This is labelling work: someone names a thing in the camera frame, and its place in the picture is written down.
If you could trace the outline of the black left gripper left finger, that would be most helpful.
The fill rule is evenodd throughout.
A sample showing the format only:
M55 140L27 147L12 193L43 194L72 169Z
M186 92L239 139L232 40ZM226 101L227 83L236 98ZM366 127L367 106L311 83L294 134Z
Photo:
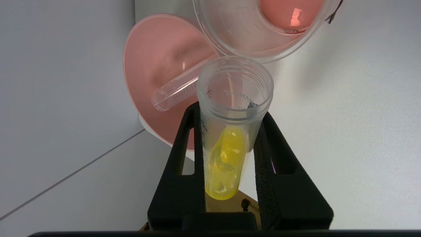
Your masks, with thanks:
M190 131L194 132L194 173L183 175ZM206 211L200 107L184 112L164 172L147 212L151 230L180 230L185 216Z

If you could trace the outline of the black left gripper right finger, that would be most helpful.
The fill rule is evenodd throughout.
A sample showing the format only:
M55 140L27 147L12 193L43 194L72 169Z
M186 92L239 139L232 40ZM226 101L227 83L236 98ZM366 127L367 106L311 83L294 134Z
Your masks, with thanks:
M254 164L264 231L329 229L333 209L300 164L270 113L265 114L257 134Z

